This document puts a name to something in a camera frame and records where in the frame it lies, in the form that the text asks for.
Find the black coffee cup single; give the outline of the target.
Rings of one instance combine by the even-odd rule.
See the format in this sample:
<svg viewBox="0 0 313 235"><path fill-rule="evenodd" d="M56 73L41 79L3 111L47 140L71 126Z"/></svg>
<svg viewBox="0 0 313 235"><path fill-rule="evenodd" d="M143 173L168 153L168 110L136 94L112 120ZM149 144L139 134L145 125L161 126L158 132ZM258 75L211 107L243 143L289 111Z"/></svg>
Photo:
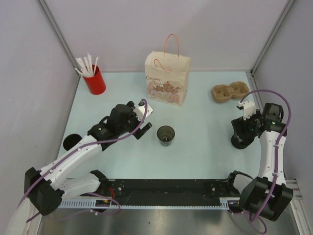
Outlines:
<svg viewBox="0 0 313 235"><path fill-rule="evenodd" d="M156 135L162 146L169 146L175 137L175 131L171 126L164 125L157 130Z"/></svg>

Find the white paper takeout bag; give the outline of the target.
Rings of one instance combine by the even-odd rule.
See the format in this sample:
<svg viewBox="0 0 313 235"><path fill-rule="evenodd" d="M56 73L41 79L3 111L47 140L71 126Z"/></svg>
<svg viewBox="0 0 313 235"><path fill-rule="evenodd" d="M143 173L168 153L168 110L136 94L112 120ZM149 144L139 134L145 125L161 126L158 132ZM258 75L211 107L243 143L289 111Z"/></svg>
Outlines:
<svg viewBox="0 0 313 235"><path fill-rule="evenodd" d="M148 96L159 102L182 106L188 90L191 58L166 51L152 51L146 58L145 79Z"/></svg>

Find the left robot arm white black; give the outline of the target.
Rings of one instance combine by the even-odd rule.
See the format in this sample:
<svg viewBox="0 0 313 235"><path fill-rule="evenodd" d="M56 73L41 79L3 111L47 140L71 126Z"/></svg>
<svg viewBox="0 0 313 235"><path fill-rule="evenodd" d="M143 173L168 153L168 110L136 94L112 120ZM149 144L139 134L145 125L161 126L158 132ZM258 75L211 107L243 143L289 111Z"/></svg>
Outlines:
<svg viewBox="0 0 313 235"><path fill-rule="evenodd" d="M87 134L52 163L36 170L28 169L24 175L23 200L29 199L41 215L49 215L60 204L81 194L104 195L108 190L107 178L99 170L84 177L69 179L68 175L79 165L105 151L109 146L130 136L140 139L151 127L143 125L153 113L147 100L138 106L132 101L117 104L109 116L91 127Z"/></svg>

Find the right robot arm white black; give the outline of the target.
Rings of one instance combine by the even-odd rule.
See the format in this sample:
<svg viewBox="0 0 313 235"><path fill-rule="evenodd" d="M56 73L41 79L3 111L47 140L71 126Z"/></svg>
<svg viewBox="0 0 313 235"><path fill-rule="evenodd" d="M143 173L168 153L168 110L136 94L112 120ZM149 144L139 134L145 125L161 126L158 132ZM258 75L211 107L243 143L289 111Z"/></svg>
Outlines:
<svg viewBox="0 0 313 235"><path fill-rule="evenodd" d="M251 214L276 221L293 198L287 187L283 171L283 150L287 130L282 122L283 107L266 103L261 112L252 101L239 102L237 108L243 116L232 120L232 145L245 149L259 139L261 146L260 168L257 177L233 171L229 174L225 190L238 196L239 208Z"/></svg>

